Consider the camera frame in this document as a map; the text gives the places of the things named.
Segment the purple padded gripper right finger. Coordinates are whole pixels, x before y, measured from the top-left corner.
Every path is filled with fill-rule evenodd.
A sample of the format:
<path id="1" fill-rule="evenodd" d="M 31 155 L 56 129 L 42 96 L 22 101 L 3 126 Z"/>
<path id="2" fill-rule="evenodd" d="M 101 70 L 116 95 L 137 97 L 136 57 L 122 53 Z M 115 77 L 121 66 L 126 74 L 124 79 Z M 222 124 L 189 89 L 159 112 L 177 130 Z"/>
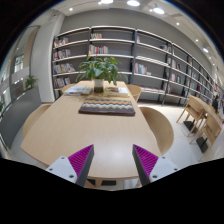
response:
<path id="1" fill-rule="evenodd" d="M 148 185 L 179 170 L 167 157 L 158 157 L 138 145 L 133 145 L 132 154 L 142 186 Z"/>

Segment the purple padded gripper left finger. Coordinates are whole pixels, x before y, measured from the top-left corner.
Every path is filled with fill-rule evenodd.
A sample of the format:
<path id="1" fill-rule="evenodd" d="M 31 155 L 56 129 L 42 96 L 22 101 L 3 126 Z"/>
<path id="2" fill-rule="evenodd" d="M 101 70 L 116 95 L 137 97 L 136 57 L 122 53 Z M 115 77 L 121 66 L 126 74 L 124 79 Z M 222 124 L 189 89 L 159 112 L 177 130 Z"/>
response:
<path id="1" fill-rule="evenodd" d="M 60 156 L 47 171 L 83 187 L 94 157 L 94 145 L 89 145 L 69 157 Z"/>

